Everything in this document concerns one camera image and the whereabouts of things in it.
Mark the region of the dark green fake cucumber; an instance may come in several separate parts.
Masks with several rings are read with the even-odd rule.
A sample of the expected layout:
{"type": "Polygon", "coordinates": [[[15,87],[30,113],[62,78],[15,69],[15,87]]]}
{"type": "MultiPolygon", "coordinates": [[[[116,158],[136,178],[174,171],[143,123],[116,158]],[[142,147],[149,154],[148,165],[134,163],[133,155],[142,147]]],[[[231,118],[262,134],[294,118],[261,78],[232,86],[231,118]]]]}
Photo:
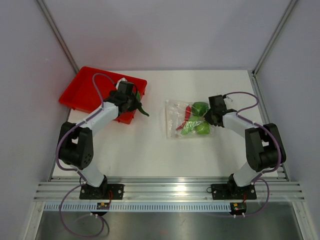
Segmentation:
{"type": "Polygon", "coordinates": [[[135,102],[134,102],[134,109],[138,110],[142,115],[149,117],[150,115],[143,109],[143,105],[141,103],[141,95],[140,92],[137,91],[135,93],[135,102]]]}

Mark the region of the clear zip top bag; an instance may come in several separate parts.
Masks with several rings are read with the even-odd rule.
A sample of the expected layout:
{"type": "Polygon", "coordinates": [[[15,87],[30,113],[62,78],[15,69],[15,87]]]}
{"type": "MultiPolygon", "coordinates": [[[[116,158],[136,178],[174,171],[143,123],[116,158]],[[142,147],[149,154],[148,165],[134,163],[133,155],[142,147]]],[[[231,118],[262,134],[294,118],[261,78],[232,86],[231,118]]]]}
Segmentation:
{"type": "Polygon", "coordinates": [[[214,126],[204,119],[208,110],[209,104],[205,101],[167,100],[165,102],[166,136],[169,139],[187,139],[213,135],[214,126]]]}

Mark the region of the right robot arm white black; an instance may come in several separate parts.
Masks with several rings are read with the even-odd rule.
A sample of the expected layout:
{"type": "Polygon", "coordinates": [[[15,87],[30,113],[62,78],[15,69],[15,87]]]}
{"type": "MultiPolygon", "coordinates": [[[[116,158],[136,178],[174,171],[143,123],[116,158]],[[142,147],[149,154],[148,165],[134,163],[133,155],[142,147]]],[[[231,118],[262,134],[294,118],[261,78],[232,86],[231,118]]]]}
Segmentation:
{"type": "Polygon", "coordinates": [[[215,127],[226,128],[245,140],[245,164],[231,174],[226,183],[213,183],[213,200],[255,200],[254,184],[265,173],[275,172],[287,159],[278,127],[259,124],[227,108],[226,95],[209,97],[209,110],[204,120],[215,127]]]}

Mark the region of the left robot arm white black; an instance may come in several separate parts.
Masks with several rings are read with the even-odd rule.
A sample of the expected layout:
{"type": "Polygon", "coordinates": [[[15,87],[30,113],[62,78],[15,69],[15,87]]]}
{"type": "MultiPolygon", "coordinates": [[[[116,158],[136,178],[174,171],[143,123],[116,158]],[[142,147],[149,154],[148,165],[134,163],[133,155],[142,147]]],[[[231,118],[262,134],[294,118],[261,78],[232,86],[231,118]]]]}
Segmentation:
{"type": "Polygon", "coordinates": [[[63,171],[76,172],[82,179],[81,200],[122,199],[122,184],[108,184],[108,178],[93,163],[93,138],[108,123],[125,113],[143,112],[137,86],[121,79],[116,89],[86,118],[77,123],[62,124],[55,161],[63,171]]]}

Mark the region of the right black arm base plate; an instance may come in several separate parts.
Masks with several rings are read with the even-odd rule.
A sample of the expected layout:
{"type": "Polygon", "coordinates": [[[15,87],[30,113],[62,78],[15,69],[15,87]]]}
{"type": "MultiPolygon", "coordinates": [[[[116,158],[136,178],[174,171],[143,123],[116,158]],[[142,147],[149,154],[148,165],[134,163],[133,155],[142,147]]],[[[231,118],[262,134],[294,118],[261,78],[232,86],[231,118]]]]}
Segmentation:
{"type": "Polygon", "coordinates": [[[253,185],[229,187],[226,183],[212,184],[210,187],[213,200],[256,200],[257,194],[253,185]]]}

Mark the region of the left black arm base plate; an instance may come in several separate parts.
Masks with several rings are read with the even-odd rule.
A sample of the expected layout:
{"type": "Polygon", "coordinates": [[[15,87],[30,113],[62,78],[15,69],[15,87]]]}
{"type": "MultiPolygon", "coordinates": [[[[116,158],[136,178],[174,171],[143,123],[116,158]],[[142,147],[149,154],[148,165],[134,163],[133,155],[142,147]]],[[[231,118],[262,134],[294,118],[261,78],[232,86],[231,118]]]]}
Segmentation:
{"type": "Polygon", "coordinates": [[[80,200],[122,200],[124,195],[124,184],[107,183],[100,187],[93,187],[88,184],[81,187],[80,200]]]}

